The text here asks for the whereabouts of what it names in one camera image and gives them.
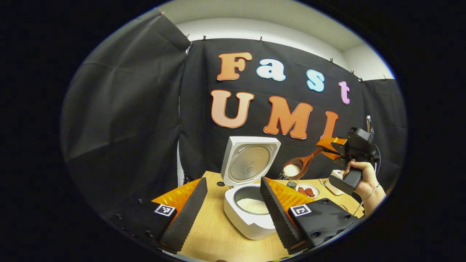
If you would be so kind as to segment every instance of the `orange letter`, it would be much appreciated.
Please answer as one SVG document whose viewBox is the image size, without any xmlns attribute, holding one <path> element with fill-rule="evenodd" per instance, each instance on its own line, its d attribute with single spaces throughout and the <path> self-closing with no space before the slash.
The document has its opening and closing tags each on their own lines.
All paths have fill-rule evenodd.
<svg viewBox="0 0 466 262">
<path fill-rule="evenodd" d="M 278 134 L 278 121 L 280 121 L 281 133 L 288 134 L 291 127 L 295 126 L 290 133 L 292 138 L 306 139 L 308 137 L 306 129 L 308 127 L 309 114 L 312 111 L 312 106 L 307 103 L 299 104 L 294 112 L 290 113 L 288 103 L 283 97 L 270 97 L 272 103 L 272 113 L 268 126 L 264 127 L 264 132 L 267 134 Z"/>
<path fill-rule="evenodd" d="M 240 77 L 240 75 L 235 72 L 235 68 L 237 68 L 239 72 L 242 72 L 246 67 L 246 61 L 244 61 L 244 59 L 251 61 L 253 56 L 250 53 L 231 53 L 221 54 L 219 58 L 222 59 L 222 68 L 220 74 L 217 76 L 217 80 L 235 80 Z"/>
<path fill-rule="evenodd" d="M 323 132 L 321 139 L 333 138 L 333 130 L 335 129 L 335 122 L 338 119 L 338 115 L 332 111 L 325 112 L 325 115 L 327 116 L 327 123 L 325 124 L 325 131 Z"/>
<path fill-rule="evenodd" d="M 225 116 L 226 99 L 231 96 L 231 93 L 225 90 L 213 90 L 210 94 L 213 97 L 211 113 L 215 123 L 223 127 L 237 128 L 246 122 L 249 101 L 254 99 L 253 94 L 246 92 L 236 94 L 240 104 L 238 105 L 238 114 L 233 119 Z"/>
</svg>

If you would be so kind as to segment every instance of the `white wall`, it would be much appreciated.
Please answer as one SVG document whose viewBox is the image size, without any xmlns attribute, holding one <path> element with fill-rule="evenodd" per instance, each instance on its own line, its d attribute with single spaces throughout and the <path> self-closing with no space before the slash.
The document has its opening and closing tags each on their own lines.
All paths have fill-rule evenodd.
<svg viewBox="0 0 466 262">
<path fill-rule="evenodd" d="M 383 79 L 384 75 L 395 78 L 378 53 L 367 44 L 344 51 L 343 57 L 350 70 L 363 80 Z"/>
<path fill-rule="evenodd" d="M 343 54 L 323 41 L 303 32 L 269 22 L 243 18 L 211 18 L 176 25 L 191 41 L 209 38 L 243 38 L 291 46 L 348 69 Z"/>
<path fill-rule="evenodd" d="M 383 60 L 368 45 L 340 52 L 323 41 L 303 32 L 281 25 L 242 18 L 212 18 L 190 21 L 176 25 L 191 41 L 209 38 L 242 38 L 273 42 L 291 46 L 314 55 L 318 55 L 345 68 L 354 70 L 356 76 L 363 80 L 394 78 Z M 178 185 L 183 184 L 183 169 L 178 152 Z"/>
</svg>

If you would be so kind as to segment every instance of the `cable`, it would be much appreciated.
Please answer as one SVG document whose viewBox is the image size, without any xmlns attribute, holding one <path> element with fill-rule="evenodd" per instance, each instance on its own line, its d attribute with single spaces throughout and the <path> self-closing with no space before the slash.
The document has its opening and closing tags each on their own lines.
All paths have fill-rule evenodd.
<svg viewBox="0 0 466 262">
<path fill-rule="evenodd" d="M 377 146 L 376 144 L 374 144 L 374 145 L 376 146 L 377 151 L 379 152 L 379 158 L 380 158 L 380 161 L 379 161 L 379 168 L 377 168 L 377 171 L 376 171 L 376 176 L 377 176 L 377 174 L 378 174 L 378 172 L 379 172 L 379 170 L 380 170 L 380 166 L 382 165 L 382 154 L 380 153 L 380 150 L 379 150 L 378 146 Z"/>
<path fill-rule="evenodd" d="M 380 186 L 380 183 L 376 186 L 376 189 L 374 189 L 374 191 L 372 191 L 372 193 L 370 193 L 370 195 L 366 198 L 366 200 L 362 201 L 359 206 L 357 207 L 356 211 L 353 213 L 353 216 L 356 214 L 356 212 L 359 210 L 359 208 L 367 201 L 367 199 L 369 199 L 370 196 L 372 196 L 372 194 L 378 189 L 378 187 Z"/>
</svg>

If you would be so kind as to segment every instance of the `white plate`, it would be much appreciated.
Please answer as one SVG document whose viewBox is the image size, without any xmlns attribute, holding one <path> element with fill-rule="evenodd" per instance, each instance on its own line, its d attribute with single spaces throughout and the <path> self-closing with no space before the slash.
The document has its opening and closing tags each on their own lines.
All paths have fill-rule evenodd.
<svg viewBox="0 0 466 262">
<path fill-rule="evenodd" d="M 313 186 L 311 184 L 298 184 L 296 185 L 295 190 L 298 191 L 300 187 L 302 187 L 304 190 L 306 190 L 306 188 L 312 189 L 312 192 L 314 193 L 314 197 L 310 197 L 310 196 L 307 196 L 307 197 L 316 199 L 320 195 L 320 190 L 316 186 Z"/>
</svg>

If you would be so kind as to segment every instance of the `small jar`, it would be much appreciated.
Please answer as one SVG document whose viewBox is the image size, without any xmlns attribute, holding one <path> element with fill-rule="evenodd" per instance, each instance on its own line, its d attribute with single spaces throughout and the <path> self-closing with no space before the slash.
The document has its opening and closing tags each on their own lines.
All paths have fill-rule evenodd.
<svg viewBox="0 0 466 262">
<path fill-rule="evenodd" d="M 290 187 L 290 188 L 292 188 L 292 189 L 295 189 L 295 188 L 296 188 L 296 183 L 293 182 L 293 181 L 288 181 L 287 187 Z"/>
</svg>

